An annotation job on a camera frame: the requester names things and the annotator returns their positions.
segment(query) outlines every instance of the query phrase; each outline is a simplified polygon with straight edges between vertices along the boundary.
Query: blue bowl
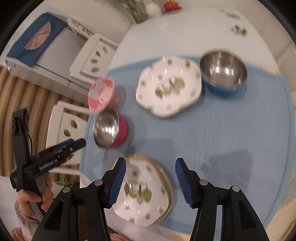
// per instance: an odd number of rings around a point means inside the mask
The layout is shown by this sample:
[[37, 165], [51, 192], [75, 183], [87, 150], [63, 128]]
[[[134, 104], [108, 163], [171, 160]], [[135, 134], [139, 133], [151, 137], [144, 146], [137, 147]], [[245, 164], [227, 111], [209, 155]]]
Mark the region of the blue bowl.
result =
[[240, 91], [247, 82], [247, 69], [236, 56], [215, 51], [200, 60], [202, 80], [216, 94], [229, 96]]

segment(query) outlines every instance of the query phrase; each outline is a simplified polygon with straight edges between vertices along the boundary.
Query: fingernail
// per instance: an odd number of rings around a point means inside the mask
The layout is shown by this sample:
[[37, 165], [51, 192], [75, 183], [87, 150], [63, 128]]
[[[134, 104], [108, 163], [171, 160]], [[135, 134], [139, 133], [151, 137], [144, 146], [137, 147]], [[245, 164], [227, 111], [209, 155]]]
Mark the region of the fingernail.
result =
[[41, 197], [35, 197], [35, 202], [41, 202]]

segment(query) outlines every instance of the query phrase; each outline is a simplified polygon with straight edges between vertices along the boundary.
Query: red and white cup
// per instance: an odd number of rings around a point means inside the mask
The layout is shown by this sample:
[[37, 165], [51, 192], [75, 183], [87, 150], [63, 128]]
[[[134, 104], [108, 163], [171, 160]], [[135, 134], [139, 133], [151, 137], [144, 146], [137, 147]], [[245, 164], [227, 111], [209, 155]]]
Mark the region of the red and white cup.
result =
[[99, 78], [89, 89], [88, 103], [92, 114], [100, 113], [106, 107], [115, 109], [119, 101], [120, 94], [111, 78]]

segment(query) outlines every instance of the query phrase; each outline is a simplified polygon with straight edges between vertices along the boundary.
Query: screw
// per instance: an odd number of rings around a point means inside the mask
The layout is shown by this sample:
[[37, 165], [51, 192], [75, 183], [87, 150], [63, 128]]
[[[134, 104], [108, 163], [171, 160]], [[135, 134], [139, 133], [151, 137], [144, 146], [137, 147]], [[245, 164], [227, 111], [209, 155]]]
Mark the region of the screw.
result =
[[238, 192], [240, 189], [239, 189], [238, 186], [233, 186], [233, 187], [232, 187], [232, 190], [235, 191], [235, 192]]
[[96, 181], [94, 181], [94, 184], [95, 184], [96, 186], [100, 186], [100, 185], [103, 184], [103, 181], [102, 181], [102, 180], [96, 180]]
[[203, 186], [206, 186], [208, 184], [208, 181], [207, 180], [200, 180], [200, 185], [203, 185]]
[[63, 193], [67, 193], [67, 192], [70, 192], [71, 188], [69, 187], [64, 187], [63, 188]]

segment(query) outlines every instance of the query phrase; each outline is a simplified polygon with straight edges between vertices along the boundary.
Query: white plate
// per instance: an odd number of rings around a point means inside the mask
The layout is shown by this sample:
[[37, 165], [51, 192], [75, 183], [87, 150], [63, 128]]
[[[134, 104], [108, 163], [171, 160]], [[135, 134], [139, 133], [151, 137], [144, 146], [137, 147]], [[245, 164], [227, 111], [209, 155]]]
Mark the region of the white plate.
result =
[[173, 189], [164, 170], [153, 160], [133, 154], [126, 159], [126, 174], [113, 210], [141, 227], [163, 220], [169, 213]]
[[142, 71], [136, 101], [152, 114], [167, 118], [195, 103], [201, 89], [200, 68], [196, 62], [163, 56]]

